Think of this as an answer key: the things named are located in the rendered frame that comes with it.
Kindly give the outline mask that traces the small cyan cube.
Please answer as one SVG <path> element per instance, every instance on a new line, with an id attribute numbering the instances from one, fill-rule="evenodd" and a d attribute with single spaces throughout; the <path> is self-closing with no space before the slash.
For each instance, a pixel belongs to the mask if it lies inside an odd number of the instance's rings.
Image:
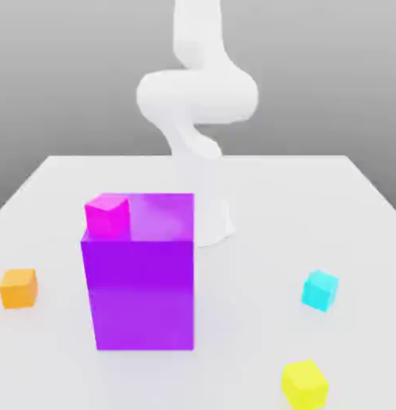
<path id="1" fill-rule="evenodd" d="M 327 312 L 335 300 L 338 277 L 321 270 L 312 271 L 303 284 L 302 303 Z"/>

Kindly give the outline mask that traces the small yellow cube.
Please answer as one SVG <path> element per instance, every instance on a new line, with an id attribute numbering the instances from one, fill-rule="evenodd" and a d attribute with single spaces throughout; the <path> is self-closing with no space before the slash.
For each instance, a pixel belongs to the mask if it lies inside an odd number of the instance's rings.
<path id="1" fill-rule="evenodd" d="M 282 391 L 293 410 L 318 410 L 326 405 L 329 384 L 313 360 L 284 366 Z"/>

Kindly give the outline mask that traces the small magenta cube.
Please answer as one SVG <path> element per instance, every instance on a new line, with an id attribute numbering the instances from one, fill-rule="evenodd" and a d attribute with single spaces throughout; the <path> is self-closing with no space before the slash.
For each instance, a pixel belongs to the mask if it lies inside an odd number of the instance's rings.
<path id="1" fill-rule="evenodd" d="M 130 233 L 130 205 L 123 195 L 103 193 L 85 204 L 88 234 L 114 239 Z"/>

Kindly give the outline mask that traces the large purple box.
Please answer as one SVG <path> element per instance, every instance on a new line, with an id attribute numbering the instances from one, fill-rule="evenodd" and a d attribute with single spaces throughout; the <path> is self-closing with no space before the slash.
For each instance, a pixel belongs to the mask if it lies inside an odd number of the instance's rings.
<path id="1" fill-rule="evenodd" d="M 97 239 L 86 229 L 81 239 L 96 346 L 191 351 L 194 195 L 116 195 L 129 201 L 129 235 Z"/>

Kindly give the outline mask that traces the small orange cube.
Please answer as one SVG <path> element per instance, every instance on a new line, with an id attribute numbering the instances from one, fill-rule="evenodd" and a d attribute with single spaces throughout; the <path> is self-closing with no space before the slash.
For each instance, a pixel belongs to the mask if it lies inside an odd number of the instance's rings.
<path id="1" fill-rule="evenodd" d="M 35 270 L 10 269 L 0 282 L 0 296 L 5 309 L 32 308 L 38 295 Z"/>

